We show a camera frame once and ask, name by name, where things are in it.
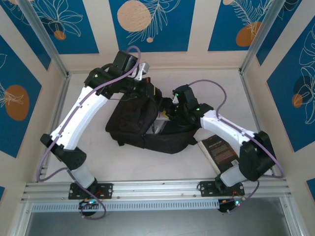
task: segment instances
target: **backpack strap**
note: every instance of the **backpack strap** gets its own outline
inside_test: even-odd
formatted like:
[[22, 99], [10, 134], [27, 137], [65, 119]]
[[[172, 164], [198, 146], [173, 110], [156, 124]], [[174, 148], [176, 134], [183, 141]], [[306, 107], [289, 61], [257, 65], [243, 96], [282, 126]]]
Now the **backpack strap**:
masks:
[[121, 141], [117, 141], [118, 145], [121, 147], [123, 145], [125, 145], [125, 143], [121, 142]]
[[189, 141], [189, 145], [195, 145], [197, 143], [198, 142], [197, 142], [197, 140], [194, 137], [192, 137], [191, 140]]

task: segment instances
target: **blue wall panel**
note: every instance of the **blue wall panel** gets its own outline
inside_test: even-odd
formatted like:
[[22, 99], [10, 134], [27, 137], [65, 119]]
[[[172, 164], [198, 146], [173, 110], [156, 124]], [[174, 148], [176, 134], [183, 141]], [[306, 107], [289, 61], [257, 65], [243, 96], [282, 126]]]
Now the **blue wall panel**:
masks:
[[315, 17], [267, 83], [294, 151], [315, 141]]
[[33, 50], [33, 52], [36, 54], [40, 62], [47, 70], [51, 59], [42, 44], [40, 43], [36, 34], [30, 27], [27, 19], [25, 19], [19, 6], [13, 4], [9, 0], [0, 0], [0, 5], [3, 7], [15, 27], [21, 33], [25, 41], [29, 44], [30, 48]]
[[120, 50], [185, 52], [195, 0], [109, 0]]
[[41, 85], [0, 36], [0, 151], [17, 157]]
[[1, 202], [2, 196], [4, 194], [4, 190], [5, 190], [5, 188], [0, 186], [0, 202]]
[[262, 65], [302, 0], [286, 0], [256, 56]]
[[[60, 54], [98, 53], [82, 0], [34, 0], [30, 3]], [[8, 0], [0, 0], [0, 4], [38, 58], [43, 61], [38, 54], [38, 48], [43, 47], [20, 8]]]
[[247, 50], [271, 0], [222, 0], [208, 51]]
[[307, 185], [310, 189], [311, 195], [315, 201], [315, 178], [306, 181], [306, 183], [307, 183]]

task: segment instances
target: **white table surface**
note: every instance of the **white table surface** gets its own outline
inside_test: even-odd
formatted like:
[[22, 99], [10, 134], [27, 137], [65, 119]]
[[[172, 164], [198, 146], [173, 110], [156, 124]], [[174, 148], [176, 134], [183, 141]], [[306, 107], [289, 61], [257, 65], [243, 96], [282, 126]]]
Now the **white table surface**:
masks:
[[[151, 70], [151, 82], [161, 89], [163, 96], [171, 96], [172, 90], [198, 79], [210, 79], [220, 83], [227, 92], [227, 101], [221, 115], [232, 122], [256, 132], [254, 119], [237, 70]], [[87, 74], [73, 74], [64, 102], [61, 121], [78, 98]], [[223, 100], [223, 92], [215, 85], [201, 82], [191, 86], [199, 103], [214, 108]], [[130, 145], [118, 146], [105, 126], [118, 101], [108, 101], [94, 116], [83, 132], [78, 147], [87, 154], [86, 163], [98, 181], [160, 180], [211, 178], [217, 174], [198, 145], [188, 146], [177, 154], [165, 154]], [[213, 135], [199, 129], [197, 141]], [[53, 155], [50, 157], [47, 175], [64, 167]], [[50, 182], [72, 181], [66, 172], [48, 180]]]

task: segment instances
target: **wire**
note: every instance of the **wire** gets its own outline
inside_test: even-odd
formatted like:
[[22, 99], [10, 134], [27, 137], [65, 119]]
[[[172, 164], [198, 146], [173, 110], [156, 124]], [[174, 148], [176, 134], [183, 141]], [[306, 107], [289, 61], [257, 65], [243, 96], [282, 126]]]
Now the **wire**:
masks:
[[122, 102], [127, 102], [133, 99], [136, 99], [137, 97], [131, 97], [129, 99], [118, 99], [118, 98], [110, 98], [109, 100], [117, 100], [117, 101], [122, 101]]
[[84, 192], [86, 192], [86, 193], [89, 194], [92, 198], [94, 198], [94, 199], [103, 207], [103, 209], [104, 209], [103, 215], [101, 215], [101, 216], [99, 216], [99, 217], [94, 217], [94, 218], [92, 218], [92, 217], [86, 217], [86, 216], [83, 214], [83, 210], [88, 206], [88, 204], [86, 204], [85, 206], [83, 206], [83, 207], [81, 208], [81, 211], [80, 211], [80, 214], [81, 214], [82, 218], [87, 219], [87, 220], [99, 220], [99, 219], [104, 218], [105, 215], [106, 215], [106, 207], [105, 207], [104, 203], [103, 203], [100, 199], [98, 199], [93, 193], [91, 193], [89, 190], [87, 190], [85, 187], [83, 187], [83, 186], [76, 180], [76, 178], [73, 176], [73, 174], [71, 173], [70, 170], [67, 170], [67, 172], [68, 172], [68, 174], [70, 175], [70, 177], [74, 180], [74, 182], [75, 182], [80, 188], [82, 188], [82, 190], [83, 190]]
[[234, 198], [234, 196], [235, 196], [235, 190], [233, 190], [233, 195], [231, 197], [231, 200]]
[[100, 203], [100, 205], [104, 208], [104, 214], [103, 214], [101, 217], [97, 217], [97, 218], [85, 217], [85, 216], [83, 216], [83, 212], [82, 212], [82, 210], [81, 210], [81, 215], [82, 215], [82, 217], [85, 218], [85, 219], [95, 220], [95, 219], [101, 219], [101, 218], [103, 218], [103, 217], [105, 216], [105, 214], [106, 214], [106, 207], [105, 207], [105, 205], [101, 202], [101, 200], [99, 200], [95, 195], [93, 195], [90, 191], [88, 191], [85, 187], [83, 187], [83, 186], [76, 180], [76, 178], [73, 176], [73, 174], [71, 173], [71, 171], [70, 171], [68, 168], [66, 168], [66, 167], [61, 168], [61, 169], [59, 169], [59, 170], [53, 172], [50, 176], [48, 176], [48, 177], [46, 177], [46, 178], [44, 178], [44, 179], [41, 179], [41, 178], [40, 178], [40, 172], [41, 172], [41, 169], [43, 168], [44, 161], [46, 160], [46, 158], [47, 158], [49, 152], [51, 151], [52, 147], [57, 143], [57, 141], [58, 141], [60, 135], [63, 133], [64, 129], [65, 129], [66, 126], [69, 124], [70, 120], [73, 118], [73, 116], [74, 116], [74, 114], [77, 112], [77, 110], [82, 106], [82, 104], [83, 104], [93, 93], [95, 93], [95, 92], [98, 91], [99, 89], [101, 89], [101, 88], [103, 88], [103, 87], [105, 87], [105, 86], [108, 86], [108, 85], [110, 85], [110, 84], [112, 84], [112, 83], [115, 83], [115, 82], [117, 82], [117, 81], [119, 81], [119, 80], [122, 80], [123, 78], [127, 77], [128, 75], [130, 75], [130, 74], [138, 67], [138, 65], [139, 65], [139, 63], [140, 63], [140, 60], [141, 60], [141, 52], [140, 52], [140, 49], [139, 49], [138, 47], [136, 47], [136, 46], [130, 46], [129, 48], [127, 48], [127, 52], [129, 52], [131, 49], [135, 49], [135, 50], [137, 51], [137, 53], [138, 53], [138, 59], [137, 59], [135, 65], [133, 66], [133, 68], [132, 68], [130, 71], [128, 71], [127, 73], [125, 73], [124, 75], [119, 76], [119, 77], [117, 77], [116, 79], [113, 79], [113, 80], [111, 80], [111, 81], [108, 81], [108, 82], [106, 82], [106, 83], [104, 83], [104, 84], [101, 84], [101, 85], [97, 86], [97, 87], [94, 88], [92, 91], [90, 91], [90, 92], [79, 102], [79, 105], [80, 105], [80, 106], [77, 106], [77, 107], [71, 112], [71, 114], [69, 115], [68, 119], [64, 122], [63, 126], [61, 127], [61, 129], [60, 129], [60, 131], [59, 131], [59, 133], [58, 133], [59, 136], [57, 136], [57, 137], [52, 141], [52, 143], [49, 145], [49, 147], [48, 147], [48, 148], [46, 149], [46, 151], [44, 152], [44, 155], [43, 155], [43, 157], [41, 158], [40, 163], [39, 163], [38, 168], [37, 168], [37, 171], [36, 171], [36, 179], [37, 179], [37, 181], [43, 182], [43, 181], [46, 181], [46, 180], [50, 179], [51, 177], [53, 177], [55, 174], [59, 173], [60, 171], [67, 170], [67, 172], [69, 173], [69, 175], [71, 176], [71, 178], [74, 180], [74, 182], [75, 182], [80, 188], [82, 188], [83, 191], [85, 191], [86, 193], [88, 193], [91, 197], [95, 198], [95, 199], [97, 200], [97, 202]]
[[[223, 92], [224, 94], [224, 99], [223, 99], [223, 102], [218, 106], [217, 110], [216, 110], [216, 115], [217, 115], [217, 118], [222, 121], [224, 124], [230, 126], [231, 128], [235, 129], [236, 131], [238, 131], [239, 133], [241, 133], [242, 135], [245, 135], [245, 137], [249, 138], [251, 141], [253, 141], [257, 146], [259, 146], [274, 162], [275, 164], [278, 166], [280, 172], [281, 172], [281, 175], [280, 176], [270, 176], [270, 175], [263, 175], [264, 177], [273, 177], [273, 178], [283, 178], [284, 177], [284, 170], [281, 166], [281, 164], [277, 161], [277, 159], [273, 156], [273, 154], [271, 154], [268, 149], [266, 149], [260, 142], [258, 142], [256, 139], [254, 139], [253, 137], [251, 137], [250, 135], [248, 135], [247, 133], [243, 133], [243, 131], [241, 129], [239, 129], [238, 127], [236, 127], [235, 125], [231, 124], [230, 122], [226, 121], [226, 120], [223, 120], [220, 116], [219, 116], [219, 110], [220, 108], [225, 104], [226, 102], [226, 99], [227, 99], [227, 94], [226, 94], [226, 91], [225, 89], [217, 82], [215, 81], [212, 81], [212, 80], [206, 80], [206, 79], [202, 79], [202, 80], [196, 80], [190, 84], [188, 84], [189, 86], [193, 85], [193, 84], [196, 84], [198, 82], [210, 82], [212, 84], [215, 84], [217, 85]], [[254, 191], [252, 191], [252, 193], [249, 194], [249, 196], [242, 202], [242, 204], [240, 205], [240, 207], [246, 202], [248, 201], [252, 195], [257, 191], [257, 189], [259, 188], [259, 181], [257, 180], [257, 186], [256, 188], [254, 189]], [[234, 208], [233, 210], [229, 211], [228, 213], [231, 213], [233, 212], [234, 210], [238, 209], [238, 207]]]
[[235, 189], [233, 189], [233, 193], [235, 194], [237, 194], [238, 196], [240, 196], [240, 197], [244, 197], [243, 195], [241, 195], [241, 194], [239, 194]]

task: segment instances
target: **cable clip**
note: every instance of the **cable clip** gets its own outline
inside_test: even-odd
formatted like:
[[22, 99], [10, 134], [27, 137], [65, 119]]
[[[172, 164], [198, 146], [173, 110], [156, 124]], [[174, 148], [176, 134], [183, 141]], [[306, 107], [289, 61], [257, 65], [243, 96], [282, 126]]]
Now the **cable clip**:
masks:
[[79, 102], [76, 103], [76, 106], [79, 107], [79, 108], [83, 107], [83, 105], [81, 105]]

